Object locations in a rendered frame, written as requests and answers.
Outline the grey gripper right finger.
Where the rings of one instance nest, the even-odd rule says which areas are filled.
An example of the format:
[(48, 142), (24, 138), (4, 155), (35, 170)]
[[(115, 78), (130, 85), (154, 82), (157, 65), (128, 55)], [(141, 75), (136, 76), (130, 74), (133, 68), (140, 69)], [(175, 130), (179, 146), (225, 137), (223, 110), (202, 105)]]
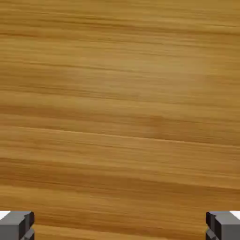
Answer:
[(208, 211), (205, 240), (240, 240), (240, 211)]

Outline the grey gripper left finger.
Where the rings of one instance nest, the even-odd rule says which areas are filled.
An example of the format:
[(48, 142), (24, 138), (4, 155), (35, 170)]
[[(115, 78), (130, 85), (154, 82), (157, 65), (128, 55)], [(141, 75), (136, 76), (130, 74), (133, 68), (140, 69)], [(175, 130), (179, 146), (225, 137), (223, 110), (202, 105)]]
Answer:
[(0, 211), (0, 240), (35, 240), (33, 211)]

